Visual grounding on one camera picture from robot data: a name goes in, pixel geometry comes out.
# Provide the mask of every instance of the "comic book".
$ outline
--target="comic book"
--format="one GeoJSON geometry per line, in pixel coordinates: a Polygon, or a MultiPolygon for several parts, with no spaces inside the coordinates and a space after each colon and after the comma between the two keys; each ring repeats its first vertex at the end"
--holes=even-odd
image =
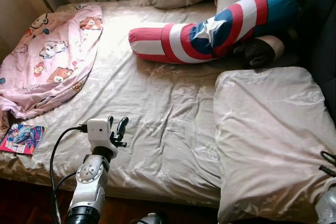
{"type": "Polygon", "coordinates": [[[0,151],[32,155],[44,130],[43,126],[13,124],[4,140],[0,142],[0,151]]]}

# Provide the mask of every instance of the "folded blanket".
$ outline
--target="folded blanket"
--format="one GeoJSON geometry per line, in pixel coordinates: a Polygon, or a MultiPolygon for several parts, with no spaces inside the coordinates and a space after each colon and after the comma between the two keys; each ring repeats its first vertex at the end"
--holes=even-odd
{"type": "Polygon", "coordinates": [[[0,139],[7,111],[28,119],[73,97],[92,69],[102,32],[99,5],[36,19],[0,68],[0,139]]]}
{"type": "Polygon", "coordinates": [[[285,30],[298,13],[297,0],[241,0],[198,24],[144,23],[129,33],[142,59],[201,63],[229,52],[237,42],[285,30]]]}
{"type": "Polygon", "coordinates": [[[223,72],[213,109],[219,223],[253,216],[317,223],[315,205],[336,183],[319,170],[332,169],[320,151],[334,153],[336,132],[311,74],[298,67],[223,72]]]}

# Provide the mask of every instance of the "wrinkled bed sheet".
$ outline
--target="wrinkled bed sheet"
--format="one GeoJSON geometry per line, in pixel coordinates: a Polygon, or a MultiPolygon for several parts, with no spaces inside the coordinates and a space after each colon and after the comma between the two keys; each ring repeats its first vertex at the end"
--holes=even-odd
{"type": "MultiPolygon", "coordinates": [[[[101,7],[104,29],[84,87],[70,101],[25,122],[45,126],[45,136],[33,157],[0,153],[0,176],[50,185],[49,158],[63,130],[109,115],[116,127],[128,116],[124,136],[128,146],[119,148],[111,162],[107,195],[218,207],[215,81],[224,70],[240,65],[226,59],[195,66],[147,62],[132,53],[128,42],[130,29],[139,22],[199,22],[215,14],[213,3],[160,10],[140,0],[101,3],[101,7]]],[[[75,171],[88,153],[87,135],[69,133],[56,152],[57,178],[75,171]]],[[[72,178],[64,188],[74,186],[72,178]]]]}

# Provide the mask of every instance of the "bed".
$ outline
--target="bed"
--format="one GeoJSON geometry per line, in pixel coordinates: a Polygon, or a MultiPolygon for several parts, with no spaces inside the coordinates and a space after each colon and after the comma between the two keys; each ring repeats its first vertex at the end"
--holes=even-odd
{"type": "MultiPolygon", "coordinates": [[[[215,14],[213,2],[174,10],[156,9],[146,0],[100,5],[104,29],[83,89],[58,108],[24,122],[45,126],[45,136],[32,158],[0,153],[0,176],[50,185],[49,159],[63,130],[90,118],[112,115],[117,123],[128,116],[128,147],[119,148],[112,161],[107,195],[218,207],[214,84],[221,72],[241,68],[239,62],[163,65],[138,59],[128,42],[128,32],[138,22],[196,22],[215,14]]],[[[56,176],[75,171],[89,147],[86,134],[66,136],[57,149],[56,176]]],[[[65,182],[65,188],[73,189],[74,183],[65,182]]]]}
{"type": "MultiPolygon", "coordinates": [[[[146,0],[100,3],[104,29],[85,85],[61,106],[24,121],[45,126],[45,136],[31,158],[1,152],[0,177],[49,185],[49,158],[63,130],[110,115],[116,127],[128,116],[128,147],[120,148],[112,161],[108,196],[219,208],[220,223],[255,216],[315,222],[313,206],[326,181],[332,182],[317,169],[323,162],[318,153],[336,147],[335,68],[324,69],[335,60],[333,49],[324,43],[334,36],[329,28],[335,8],[329,0],[315,27],[309,20],[318,2],[300,1],[304,49],[302,62],[295,65],[309,72],[280,65],[239,70],[243,65],[234,57],[199,65],[144,61],[130,48],[132,28],[140,22],[199,22],[216,13],[214,3],[169,10],[146,0]],[[315,37],[307,36],[307,26],[315,37]],[[304,47],[307,39],[313,41],[312,48],[304,47]],[[250,136],[259,141],[251,143],[250,136]],[[302,165],[302,176],[299,171],[292,175],[293,163],[302,165]]],[[[57,11],[70,12],[76,6],[57,11]]],[[[67,135],[54,160],[56,176],[75,171],[89,152],[85,134],[67,135]]],[[[64,184],[68,190],[74,186],[74,179],[64,184]]]]}

